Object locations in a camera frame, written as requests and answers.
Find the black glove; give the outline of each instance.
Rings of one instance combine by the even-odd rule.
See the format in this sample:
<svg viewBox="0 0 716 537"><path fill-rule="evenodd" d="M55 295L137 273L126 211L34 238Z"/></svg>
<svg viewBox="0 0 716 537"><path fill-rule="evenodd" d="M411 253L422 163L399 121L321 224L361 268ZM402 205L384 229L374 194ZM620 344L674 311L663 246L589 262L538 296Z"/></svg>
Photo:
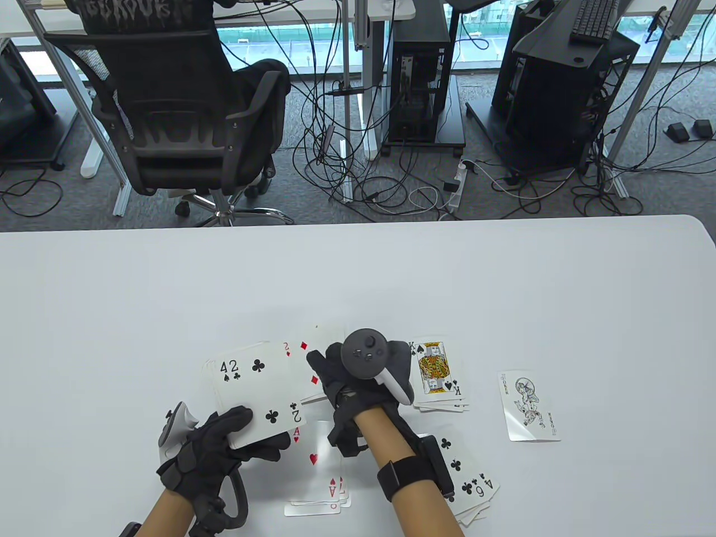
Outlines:
<svg viewBox="0 0 716 537"><path fill-rule="evenodd" d="M217 498L221 483L231 471L251 458L277 461L280 450L288 449L287 432L232 450L226 435L249 424L253 412L234 407L221 416L214 412L201 427L191 431L179 453L157 470L163 485L192 504L200 496Z"/></svg>
<svg viewBox="0 0 716 537"><path fill-rule="evenodd" d="M410 352L403 346L407 347L407 343L388 342L388 351L391 354ZM306 355L306 360L321 379L323 391L335 409L334 428L328 435L331 445L338 447L344 457L355 457L367 449L365 445L358 447L358 437L362 435L353 418L370 408L382 407L412 446L417 442L417 436L398 414L398 401L385 386L374 379L357 379L348 373L341 360L342 347L340 343L333 343L326 350L325 358L318 351L310 351ZM409 382L410 368L401 373L405 378L396 380L404 385Z"/></svg>

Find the black computer case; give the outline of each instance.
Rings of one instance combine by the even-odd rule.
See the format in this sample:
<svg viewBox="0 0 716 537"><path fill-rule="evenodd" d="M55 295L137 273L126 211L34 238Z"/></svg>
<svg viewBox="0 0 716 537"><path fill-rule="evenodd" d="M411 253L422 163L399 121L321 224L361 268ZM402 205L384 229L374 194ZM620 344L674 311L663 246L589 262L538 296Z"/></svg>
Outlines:
<svg viewBox="0 0 716 537"><path fill-rule="evenodd" d="M433 142L442 111L435 109L436 97L448 90L440 86L445 50L450 46L442 2L414 3L415 18L393 23L388 44L390 142Z"/></svg>

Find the keyboard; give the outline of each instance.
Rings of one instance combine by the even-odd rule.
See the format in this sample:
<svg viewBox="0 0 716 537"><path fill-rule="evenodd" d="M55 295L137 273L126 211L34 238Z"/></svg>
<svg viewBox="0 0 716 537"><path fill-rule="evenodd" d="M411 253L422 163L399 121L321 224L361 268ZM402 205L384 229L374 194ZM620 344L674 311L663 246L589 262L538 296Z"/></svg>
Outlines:
<svg viewBox="0 0 716 537"><path fill-rule="evenodd" d="M616 27L618 8L619 0L581 0L569 39L583 43L607 43Z"/></svg>

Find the black wrist strap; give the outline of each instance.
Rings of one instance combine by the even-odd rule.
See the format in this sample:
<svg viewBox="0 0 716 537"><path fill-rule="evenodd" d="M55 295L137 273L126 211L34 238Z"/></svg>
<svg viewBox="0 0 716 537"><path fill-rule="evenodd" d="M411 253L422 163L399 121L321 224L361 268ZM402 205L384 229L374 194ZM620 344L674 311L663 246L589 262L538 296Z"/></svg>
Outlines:
<svg viewBox="0 0 716 537"><path fill-rule="evenodd" d="M383 468L378 470L378 483L383 489L385 498L393 501L393 496L401 488L412 485L417 481L435 481L435 471L430 463L416 455L397 462L390 461Z"/></svg>

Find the cable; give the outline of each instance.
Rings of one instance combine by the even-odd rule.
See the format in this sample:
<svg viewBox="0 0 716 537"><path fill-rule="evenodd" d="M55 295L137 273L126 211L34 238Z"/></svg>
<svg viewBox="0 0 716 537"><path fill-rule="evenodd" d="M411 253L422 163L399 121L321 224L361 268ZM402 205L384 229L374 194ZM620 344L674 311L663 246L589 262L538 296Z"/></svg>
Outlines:
<svg viewBox="0 0 716 537"><path fill-rule="evenodd" d="M47 168L26 168L28 170L41 170L40 175L35 177L35 179L23 179L22 181L17 181L16 183L11 184L6 190L0 190L0 201L7 207L7 210L11 213L22 216L23 218L37 218L38 216L43 216L48 214L52 209L57 207L59 205L59 202L62 201L62 197L64 195L64 191L62 190L62 186L57 183L56 181L50 180L50 179L43 179L45 173L47 173ZM2 178L3 175L5 175L6 170L2 170L0 172L0 178ZM23 192L14 192L14 189L16 187L19 187L20 185L25 185L27 183L30 183L30 186ZM48 183L50 185L53 185L54 187L57 187L57 190L59 191L59 195L57 196L57 200L49 206L44 211L41 211L39 213L22 213L18 211L15 208L12 208L8 204L8 198L24 198L26 195L30 194L33 189L40 183Z"/></svg>

